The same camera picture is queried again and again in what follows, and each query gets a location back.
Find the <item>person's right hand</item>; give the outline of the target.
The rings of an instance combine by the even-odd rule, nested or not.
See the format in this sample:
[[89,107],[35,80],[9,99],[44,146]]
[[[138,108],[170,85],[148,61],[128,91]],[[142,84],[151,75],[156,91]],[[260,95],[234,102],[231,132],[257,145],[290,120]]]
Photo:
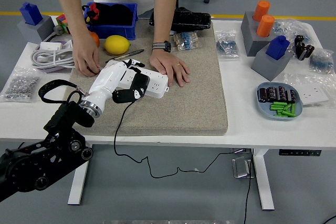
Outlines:
[[76,69],[87,77],[100,72],[99,49],[94,40],[74,41],[73,60]]

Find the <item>person's left hand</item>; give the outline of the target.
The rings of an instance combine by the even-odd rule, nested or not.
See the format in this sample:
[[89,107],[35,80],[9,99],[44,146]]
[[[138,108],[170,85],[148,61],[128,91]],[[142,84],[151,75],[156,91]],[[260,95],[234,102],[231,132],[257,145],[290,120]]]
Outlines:
[[168,86],[173,85],[174,80],[180,87],[184,83],[189,83],[188,75],[191,73],[187,64],[177,56],[164,51],[163,49],[154,49],[150,56],[150,64],[159,73],[165,74],[168,77]]

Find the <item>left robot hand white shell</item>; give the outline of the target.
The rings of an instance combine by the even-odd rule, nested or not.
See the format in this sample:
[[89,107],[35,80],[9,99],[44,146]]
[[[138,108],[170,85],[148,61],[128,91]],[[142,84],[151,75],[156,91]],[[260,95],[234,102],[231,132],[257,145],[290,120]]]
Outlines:
[[127,69],[133,66],[144,67],[145,64],[134,59],[108,63],[98,74],[89,94],[81,101],[81,105],[91,108],[97,115],[101,115],[105,108],[105,102],[112,98],[112,93],[118,87]]

